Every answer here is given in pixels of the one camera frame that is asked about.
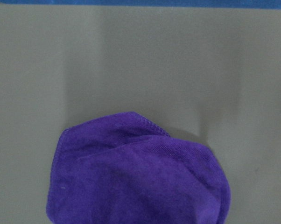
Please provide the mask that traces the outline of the purple cloth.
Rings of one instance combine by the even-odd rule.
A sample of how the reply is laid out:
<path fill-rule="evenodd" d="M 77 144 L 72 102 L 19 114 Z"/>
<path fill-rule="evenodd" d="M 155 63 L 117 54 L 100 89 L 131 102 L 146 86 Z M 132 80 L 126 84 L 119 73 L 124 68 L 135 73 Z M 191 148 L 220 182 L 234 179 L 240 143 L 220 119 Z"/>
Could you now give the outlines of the purple cloth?
<path fill-rule="evenodd" d="M 208 147 L 123 112 L 63 131 L 46 213 L 54 224 L 222 224 L 230 201 Z"/>

